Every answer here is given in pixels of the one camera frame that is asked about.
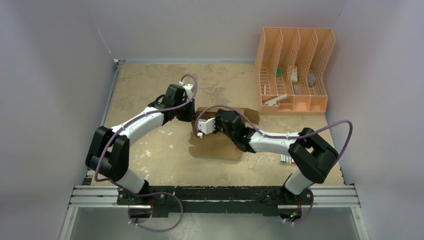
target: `desk organizer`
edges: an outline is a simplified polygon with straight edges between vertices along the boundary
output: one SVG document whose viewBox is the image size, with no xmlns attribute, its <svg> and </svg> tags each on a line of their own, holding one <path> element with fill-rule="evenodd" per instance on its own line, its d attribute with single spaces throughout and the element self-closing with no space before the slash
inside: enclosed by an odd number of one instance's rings
<svg viewBox="0 0 424 240">
<path fill-rule="evenodd" d="M 331 28 L 264 27 L 254 64 L 261 115 L 324 113 L 327 93 L 323 74 L 336 43 Z M 297 66 L 295 94 L 292 70 Z M 308 87 L 307 76 L 314 74 L 316 82 Z M 277 105 L 263 103 L 287 94 Z"/>
</svg>

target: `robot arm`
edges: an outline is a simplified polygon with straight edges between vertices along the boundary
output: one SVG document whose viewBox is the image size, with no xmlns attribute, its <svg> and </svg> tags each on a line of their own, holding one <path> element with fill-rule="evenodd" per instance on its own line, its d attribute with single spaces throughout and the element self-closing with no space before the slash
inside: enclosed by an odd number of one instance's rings
<svg viewBox="0 0 424 240">
<path fill-rule="evenodd" d="M 204 134 L 224 133 L 243 152 L 290 155 L 298 170 L 288 177 L 282 189 L 294 195 L 299 195 L 312 184 L 322 184 L 339 157 L 337 151 L 318 134 L 304 139 L 292 138 L 312 133 L 314 130 L 311 128 L 305 127 L 294 133 L 259 133 L 246 127 L 235 111 L 219 109 L 214 117 L 200 119 L 197 129 L 200 138 Z"/>
<path fill-rule="evenodd" d="M 113 148 L 106 152 L 101 162 L 99 173 L 133 193 L 147 193 L 149 183 L 129 168 L 130 147 L 151 130 L 166 124 L 174 118 L 183 122 L 193 121 L 196 118 L 195 100 L 193 99 L 186 106 L 178 109 L 155 112 L 141 118 L 140 116 L 152 111 L 179 106 L 193 96 L 193 91 L 193 84 L 185 84 L 184 82 L 180 82 L 180 85 L 171 84 L 164 95 L 159 96 L 140 114 L 130 120 L 112 128 L 99 127 L 94 133 L 85 159 L 85 165 L 95 170 L 107 142 L 115 133 L 123 129 L 112 142 Z"/>
</svg>

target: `white wall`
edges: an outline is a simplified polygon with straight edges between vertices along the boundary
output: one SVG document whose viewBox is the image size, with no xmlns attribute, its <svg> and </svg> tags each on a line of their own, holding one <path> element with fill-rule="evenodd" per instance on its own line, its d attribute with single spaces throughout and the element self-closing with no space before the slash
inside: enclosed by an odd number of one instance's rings
<svg viewBox="0 0 424 240">
<path fill-rule="evenodd" d="M 262 27 L 332 27 L 347 0 L 86 0 L 114 58 L 254 61 Z"/>
<path fill-rule="evenodd" d="M 114 62 L 82 1 L 0 1 L 1 239 L 57 239 Z"/>
<path fill-rule="evenodd" d="M 340 160 L 371 239 L 423 239 L 424 2 L 349 0 L 324 79 L 329 122 L 350 119 Z M 346 126 L 331 131 L 340 149 Z"/>
</svg>

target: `cardboard box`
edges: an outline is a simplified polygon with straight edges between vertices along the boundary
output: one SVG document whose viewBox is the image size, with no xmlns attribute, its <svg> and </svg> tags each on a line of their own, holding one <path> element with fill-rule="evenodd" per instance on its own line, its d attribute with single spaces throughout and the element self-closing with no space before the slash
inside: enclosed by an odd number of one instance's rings
<svg viewBox="0 0 424 240">
<path fill-rule="evenodd" d="M 206 110 L 207 107 L 198 107 L 196 110 L 196 117 L 201 112 Z M 230 110 L 225 107 L 214 107 L 203 114 L 202 119 L 209 119 L 213 117 L 219 109 Z M 259 112 L 250 108 L 235 107 L 238 111 L 244 114 L 253 124 L 259 124 Z M 246 120 L 242 117 L 241 121 L 246 124 Z M 210 133 L 204 135 L 203 138 L 197 138 L 193 132 L 189 143 L 194 145 L 189 147 L 188 151 L 190 155 L 195 158 L 208 158 L 208 159 L 226 159 L 226 160 L 238 160 L 243 155 L 243 152 L 237 149 L 234 143 L 225 134 L 218 132 L 216 134 Z"/>
</svg>

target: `floor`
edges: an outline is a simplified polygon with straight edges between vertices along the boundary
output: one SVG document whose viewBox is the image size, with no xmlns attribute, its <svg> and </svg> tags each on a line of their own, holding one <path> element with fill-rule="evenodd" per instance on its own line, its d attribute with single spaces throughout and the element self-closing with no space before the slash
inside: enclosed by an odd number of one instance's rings
<svg viewBox="0 0 424 240">
<path fill-rule="evenodd" d="M 106 127 L 119 125 L 139 114 L 148 103 L 178 84 L 186 73 L 197 76 L 196 107 L 225 104 L 257 110 L 252 64 L 133 64 L 123 65 L 110 106 Z M 325 115 L 260 116 L 267 132 L 299 132 L 303 127 L 327 125 Z M 130 149 L 130 168 L 151 185 L 275 186 L 282 185 L 295 165 L 281 164 L 275 153 L 243 153 L 238 159 L 199 158 L 190 154 L 191 125 L 176 119 L 137 141 Z M 320 135 L 333 145 L 330 132 Z M 104 185 L 92 181 L 92 185 Z M 339 164 L 324 185 L 343 185 Z"/>
</svg>

